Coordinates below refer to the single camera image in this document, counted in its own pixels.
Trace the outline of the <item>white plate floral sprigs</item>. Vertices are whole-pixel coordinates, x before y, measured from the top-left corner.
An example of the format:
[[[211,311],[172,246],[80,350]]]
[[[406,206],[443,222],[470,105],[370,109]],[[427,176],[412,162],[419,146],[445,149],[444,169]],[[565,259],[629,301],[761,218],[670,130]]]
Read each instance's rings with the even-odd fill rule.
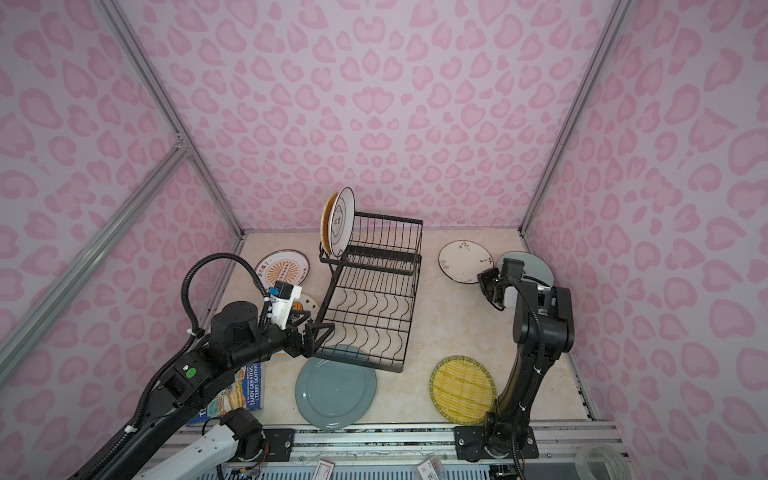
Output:
[[[441,271],[460,284],[477,284],[478,275],[494,265],[490,252],[469,240],[456,240],[445,245],[438,254]]]

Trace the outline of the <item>black wire dish rack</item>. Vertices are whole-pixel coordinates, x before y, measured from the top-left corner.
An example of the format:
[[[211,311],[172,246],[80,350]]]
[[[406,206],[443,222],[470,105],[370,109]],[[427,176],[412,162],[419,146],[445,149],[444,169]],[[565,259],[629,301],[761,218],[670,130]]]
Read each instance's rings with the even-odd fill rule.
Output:
[[[334,331],[316,356],[401,373],[422,264],[424,222],[357,212],[339,258],[321,252],[330,283],[317,319]]]

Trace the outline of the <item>orange woven round plate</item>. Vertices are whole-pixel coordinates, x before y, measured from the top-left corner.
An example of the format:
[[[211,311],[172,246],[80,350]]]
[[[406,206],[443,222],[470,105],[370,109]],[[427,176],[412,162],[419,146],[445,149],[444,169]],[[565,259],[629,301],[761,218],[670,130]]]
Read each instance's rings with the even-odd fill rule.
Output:
[[[337,192],[334,192],[330,195],[330,197],[327,199],[323,207],[323,212],[321,216],[321,224],[320,224],[321,246],[322,246],[322,250],[327,255],[331,254],[330,218],[331,218],[331,214],[332,214],[337,197],[338,197]]]

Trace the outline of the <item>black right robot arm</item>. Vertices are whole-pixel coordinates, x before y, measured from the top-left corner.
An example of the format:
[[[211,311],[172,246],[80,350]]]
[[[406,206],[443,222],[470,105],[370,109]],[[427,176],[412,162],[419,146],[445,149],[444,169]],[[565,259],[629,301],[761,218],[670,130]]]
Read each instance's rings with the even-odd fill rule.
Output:
[[[575,341],[572,296],[525,277],[524,262],[505,259],[478,275],[481,291],[498,311],[514,310],[514,365],[484,421],[483,448],[493,457],[517,455],[530,435],[530,415],[548,370]]]

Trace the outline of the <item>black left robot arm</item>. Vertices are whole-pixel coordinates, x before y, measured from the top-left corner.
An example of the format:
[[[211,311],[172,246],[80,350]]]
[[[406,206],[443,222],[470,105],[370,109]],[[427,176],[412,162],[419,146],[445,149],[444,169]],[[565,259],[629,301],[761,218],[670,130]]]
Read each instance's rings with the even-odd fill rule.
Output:
[[[195,347],[172,357],[152,377],[129,422],[71,477],[133,478],[179,428],[235,381],[242,367],[266,362],[280,351],[310,358],[334,329],[306,314],[296,325],[280,328],[250,302],[226,305]]]

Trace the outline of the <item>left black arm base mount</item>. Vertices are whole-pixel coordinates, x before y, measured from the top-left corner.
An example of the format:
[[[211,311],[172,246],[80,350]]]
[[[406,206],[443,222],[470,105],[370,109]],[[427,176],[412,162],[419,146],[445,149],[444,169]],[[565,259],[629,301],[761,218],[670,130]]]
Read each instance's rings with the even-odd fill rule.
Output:
[[[230,433],[225,439],[234,450],[223,463],[287,462],[291,456],[295,434],[296,430],[291,428]]]

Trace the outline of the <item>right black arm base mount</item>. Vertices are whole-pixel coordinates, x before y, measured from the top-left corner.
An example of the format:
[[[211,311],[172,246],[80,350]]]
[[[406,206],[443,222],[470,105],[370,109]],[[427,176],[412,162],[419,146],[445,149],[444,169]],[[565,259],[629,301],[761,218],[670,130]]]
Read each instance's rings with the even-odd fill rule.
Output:
[[[540,456],[533,429],[528,426],[517,428],[514,433],[503,427],[501,432],[491,431],[484,426],[457,426],[453,428],[456,457],[468,462],[480,460],[513,459],[516,446],[519,460],[537,459]]]

